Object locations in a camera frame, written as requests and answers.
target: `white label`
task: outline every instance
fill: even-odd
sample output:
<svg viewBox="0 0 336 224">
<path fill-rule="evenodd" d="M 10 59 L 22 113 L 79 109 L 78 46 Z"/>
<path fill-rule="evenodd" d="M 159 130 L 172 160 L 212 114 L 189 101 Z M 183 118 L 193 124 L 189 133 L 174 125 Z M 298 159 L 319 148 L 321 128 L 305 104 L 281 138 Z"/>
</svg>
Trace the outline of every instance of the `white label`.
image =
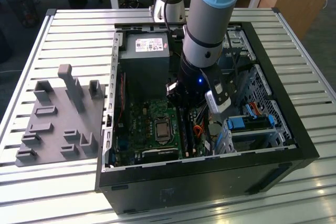
<svg viewBox="0 0 336 224">
<path fill-rule="evenodd" d="M 135 41 L 135 52 L 163 51 L 162 38 L 137 39 Z"/>
<path fill-rule="evenodd" d="M 210 151 L 210 143 L 208 141 L 205 141 L 204 146 Z"/>
</svg>

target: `motherboard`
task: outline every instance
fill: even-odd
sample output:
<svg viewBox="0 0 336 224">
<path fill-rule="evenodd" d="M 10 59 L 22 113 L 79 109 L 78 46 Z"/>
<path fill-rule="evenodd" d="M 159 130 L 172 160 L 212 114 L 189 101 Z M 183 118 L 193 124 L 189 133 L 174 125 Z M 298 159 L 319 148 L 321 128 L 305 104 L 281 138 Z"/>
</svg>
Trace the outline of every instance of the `motherboard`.
<svg viewBox="0 0 336 224">
<path fill-rule="evenodd" d="M 197 111 L 190 112 L 195 118 Z M 176 108 L 168 100 L 131 103 L 128 132 L 119 134 L 115 149 L 115 166 L 176 160 L 188 156 L 180 137 Z M 203 154 L 204 145 L 195 148 Z"/>
</svg>

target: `metal slotted table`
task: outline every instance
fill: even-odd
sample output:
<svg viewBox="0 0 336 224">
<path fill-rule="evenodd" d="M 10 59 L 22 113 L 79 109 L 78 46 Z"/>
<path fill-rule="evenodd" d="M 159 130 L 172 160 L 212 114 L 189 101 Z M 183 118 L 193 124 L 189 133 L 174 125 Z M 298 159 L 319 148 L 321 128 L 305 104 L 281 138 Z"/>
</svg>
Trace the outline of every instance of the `metal slotted table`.
<svg viewBox="0 0 336 224">
<path fill-rule="evenodd" d="M 334 91 L 281 14 L 271 9 L 236 9 L 232 21 L 252 22 L 319 160 L 293 172 L 266 193 L 122 216 L 113 212 L 103 194 L 94 192 L 97 159 L 16 167 L 15 155 L 36 99 L 32 92 L 36 81 L 48 79 L 53 87 L 63 86 L 57 69 L 69 63 L 82 85 L 88 85 L 93 77 L 107 85 L 114 24 L 152 22 L 146 9 L 58 10 L 46 16 L 0 125 L 0 222 L 335 221 Z"/>
</svg>

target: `cpu socket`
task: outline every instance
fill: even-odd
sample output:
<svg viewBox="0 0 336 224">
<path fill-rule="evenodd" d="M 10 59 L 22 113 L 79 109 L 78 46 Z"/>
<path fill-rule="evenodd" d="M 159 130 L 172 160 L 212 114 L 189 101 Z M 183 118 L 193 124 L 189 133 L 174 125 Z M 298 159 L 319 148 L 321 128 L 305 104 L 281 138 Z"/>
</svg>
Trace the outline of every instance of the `cpu socket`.
<svg viewBox="0 0 336 224">
<path fill-rule="evenodd" d="M 155 140 L 164 145 L 171 140 L 171 126 L 168 117 L 156 119 L 155 122 Z"/>
</svg>

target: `power supply label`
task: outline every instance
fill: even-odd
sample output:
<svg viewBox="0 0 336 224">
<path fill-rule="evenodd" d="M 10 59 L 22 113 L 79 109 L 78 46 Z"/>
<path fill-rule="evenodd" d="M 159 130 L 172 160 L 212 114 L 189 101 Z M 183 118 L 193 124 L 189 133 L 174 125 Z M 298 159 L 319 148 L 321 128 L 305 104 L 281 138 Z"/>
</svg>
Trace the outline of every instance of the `power supply label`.
<svg viewBox="0 0 336 224">
<path fill-rule="evenodd" d="M 163 51 L 162 38 L 137 39 L 135 41 L 135 52 Z"/>
</svg>

